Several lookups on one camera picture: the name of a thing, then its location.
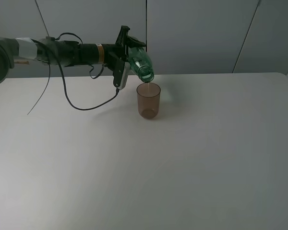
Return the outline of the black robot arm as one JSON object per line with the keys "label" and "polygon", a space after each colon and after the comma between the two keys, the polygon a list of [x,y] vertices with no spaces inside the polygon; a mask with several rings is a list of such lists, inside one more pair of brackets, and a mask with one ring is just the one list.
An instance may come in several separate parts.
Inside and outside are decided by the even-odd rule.
{"label": "black robot arm", "polygon": [[102,64],[114,74],[114,85],[121,81],[131,49],[145,47],[144,42],[128,36],[130,28],[122,26],[114,44],[84,44],[46,37],[39,41],[31,38],[0,37],[0,83],[5,80],[18,59],[33,60],[65,67]]}

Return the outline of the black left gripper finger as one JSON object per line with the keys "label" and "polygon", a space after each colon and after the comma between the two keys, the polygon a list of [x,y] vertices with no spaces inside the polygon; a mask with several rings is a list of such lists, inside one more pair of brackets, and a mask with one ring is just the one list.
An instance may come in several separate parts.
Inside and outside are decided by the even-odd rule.
{"label": "black left gripper finger", "polygon": [[135,37],[127,36],[127,46],[129,48],[146,47],[146,43],[139,41]]}

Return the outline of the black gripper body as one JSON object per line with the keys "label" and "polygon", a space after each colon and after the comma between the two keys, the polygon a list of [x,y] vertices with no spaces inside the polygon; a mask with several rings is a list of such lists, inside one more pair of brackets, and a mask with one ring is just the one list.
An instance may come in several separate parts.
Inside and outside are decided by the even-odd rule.
{"label": "black gripper body", "polygon": [[108,44],[106,47],[105,65],[114,72],[118,61],[126,62],[128,59],[127,40],[130,28],[122,25],[115,44]]}

